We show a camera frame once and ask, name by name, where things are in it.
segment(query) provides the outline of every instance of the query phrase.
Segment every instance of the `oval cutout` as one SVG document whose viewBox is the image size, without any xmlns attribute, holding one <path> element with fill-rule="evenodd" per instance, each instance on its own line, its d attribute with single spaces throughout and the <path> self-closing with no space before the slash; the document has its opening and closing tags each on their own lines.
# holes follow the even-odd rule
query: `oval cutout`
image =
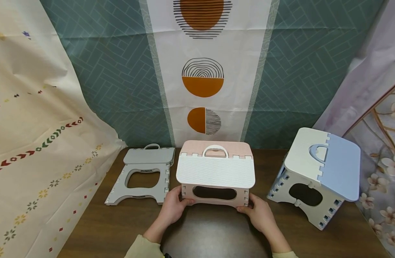
<svg viewBox="0 0 395 258">
<path fill-rule="evenodd" d="M 159 182 L 160 172 L 135 172 L 129 177 L 127 188 L 152 188 Z"/>
<path fill-rule="evenodd" d="M 306 205 L 317 206 L 322 202 L 322 194 L 308 185 L 294 184 L 289 190 L 290 196 L 303 201 Z"/>
<path fill-rule="evenodd" d="M 233 200 L 236 198 L 237 192 L 232 188 L 211 188 L 204 186 L 193 187 L 193 194 L 196 197 L 204 199 L 220 199 L 220 200 Z"/>
</svg>

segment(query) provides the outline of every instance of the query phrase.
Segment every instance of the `black line pattern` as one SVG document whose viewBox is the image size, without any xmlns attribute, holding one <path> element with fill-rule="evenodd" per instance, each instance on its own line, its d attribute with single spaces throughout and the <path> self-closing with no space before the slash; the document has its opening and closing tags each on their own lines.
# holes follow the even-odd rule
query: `black line pattern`
<svg viewBox="0 0 395 258">
<path fill-rule="evenodd" d="M 184 65 L 184 77 L 224 78 L 220 63 L 210 58 L 192 58 Z"/>
<path fill-rule="evenodd" d="M 173 13 L 181 30 L 194 39 L 213 39 L 226 26 L 231 0 L 175 0 Z"/>
<path fill-rule="evenodd" d="M 206 115 L 206 119 L 205 119 L 206 135 L 214 135 L 220 130 L 222 126 L 222 120 L 215 112 L 211 111 L 210 109 L 206 109 L 205 115 Z"/>
</svg>

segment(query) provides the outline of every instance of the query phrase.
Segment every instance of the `brown table surface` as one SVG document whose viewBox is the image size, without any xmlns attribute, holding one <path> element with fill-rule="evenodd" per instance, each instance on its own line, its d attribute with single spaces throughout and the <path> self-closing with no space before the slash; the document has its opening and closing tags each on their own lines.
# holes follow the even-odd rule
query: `brown table surface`
<svg viewBox="0 0 395 258">
<path fill-rule="evenodd" d="M 286 150 L 252 150 L 256 184 L 251 192 L 264 200 L 279 171 Z M 67 240 L 59 258 L 122 258 L 138 234 L 144 233 L 160 211 L 154 199 L 126 199 L 106 206 L 105 199 L 124 167 L 122 150 Z M 176 160 L 170 170 L 170 188 L 176 181 Z M 136 173 L 129 187 L 153 187 L 158 173 Z M 305 257 L 390 257 L 354 203 L 344 202 L 324 231 L 308 222 L 293 204 L 267 200 L 290 246 Z M 173 258 L 271 257 L 270 247 L 244 214 L 229 206 L 195 204 L 171 225 L 162 241 L 163 253 Z"/>
</svg>

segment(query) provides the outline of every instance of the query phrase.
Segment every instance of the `hand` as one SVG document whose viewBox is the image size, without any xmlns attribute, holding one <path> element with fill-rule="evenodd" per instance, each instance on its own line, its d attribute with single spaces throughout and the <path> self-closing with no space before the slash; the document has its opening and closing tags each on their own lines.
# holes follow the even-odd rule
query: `hand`
<svg viewBox="0 0 395 258">
<path fill-rule="evenodd" d="M 182 187 L 179 185 L 167 193 L 159 217 L 157 217 L 157 220 L 162 221 L 162 223 L 165 223 L 167 226 L 178 221 L 183 214 L 184 208 L 194 203 L 193 199 L 183 199 L 180 201 L 179 195 L 181 190 Z"/>
<path fill-rule="evenodd" d="M 179 185 L 167 193 L 159 216 L 143 234 L 143 237 L 150 242 L 159 243 L 167 227 L 180 219 L 187 205 L 194 203 L 193 199 L 183 199 L 180 201 L 179 195 L 181 190 L 182 187 Z"/>
<path fill-rule="evenodd" d="M 249 216 L 253 226 L 268 239 L 273 253 L 291 252 L 292 249 L 276 225 L 269 204 L 253 193 L 249 193 L 249 199 L 253 202 L 253 208 L 241 206 L 237 207 L 237 211 Z"/>
<path fill-rule="evenodd" d="M 257 230 L 265 235 L 270 235 L 270 231 L 275 231 L 277 225 L 269 204 L 253 193 L 249 193 L 249 199 L 253 202 L 253 209 L 241 206 L 237 207 L 237 211 L 248 215 Z"/>
</svg>

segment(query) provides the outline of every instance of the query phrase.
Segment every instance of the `arrow pattern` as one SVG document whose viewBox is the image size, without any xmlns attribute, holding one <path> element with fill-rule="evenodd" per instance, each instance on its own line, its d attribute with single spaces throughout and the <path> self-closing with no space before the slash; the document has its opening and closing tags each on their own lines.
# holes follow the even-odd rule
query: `arrow pattern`
<svg viewBox="0 0 395 258">
<path fill-rule="evenodd" d="M 42 92 L 42 90 L 38 90 L 38 92 L 37 92 L 38 94 L 42 94 L 43 92 Z M 19 97 L 19 94 L 18 93 L 16 93 L 16 94 L 14 94 L 14 98 L 18 98 Z M 10 99 L 4 99 L 4 102 L 5 103 L 8 103 L 10 101 Z"/>
<path fill-rule="evenodd" d="M 35 150 L 27 150 L 25 153 L 21 153 L 21 154 L 16 155 L 16 157 L 12 157 L 12 158 L 10 158 L 10 159 L 8 159 L 8 160 L 7 160 L 7 159 L 6 159 L 6 160 L 3 160 L 3 161 L 0 163 L 0 170 L 3 169 L 4 167 L 6 167 L 6 166 L 8 166 L 8 165 L 10 165 L 10 164 L 12 164 L 12 163 L 14 163 L 15 161 L 17 161 L 17 160 L 18 160 L 17 157 L 20 157 L 20 159 L 23 159 L 23 158 L 25 158 L 25 157 L 29 157 L 29 156 L 31 156 L 31 155 L 34 155 L 35 152 L 40 152 L 40 151 L 42 151 L 43 148 L 47 148 L 47 147 L 49 146 L 49 144 L 51 144 L 51 143 L 61 134 L 61 131 L 66 129 L 66 127 L 68 127 L 68 128 L 74 127 L 74 126 L 76 126 L 76 125 L 81 124 L 83 121 L 84 121 L 84 120 L 83 120 L 83 117 L 79 117 L 77 121 L 74 121 L 74 122 L 72 122 L 72 123 L 68 123 L 67 125 L 62 126 L 62 127 L 60 127 L 59 129 L 57 129 L 55 132 L 53 132 L 53 133 L 51 134 L 51 136 L 50 136 L 49 138 L 47 138 L 47 139 L 42 143 L 41 147 L 36 147 Z"/>
</svg>

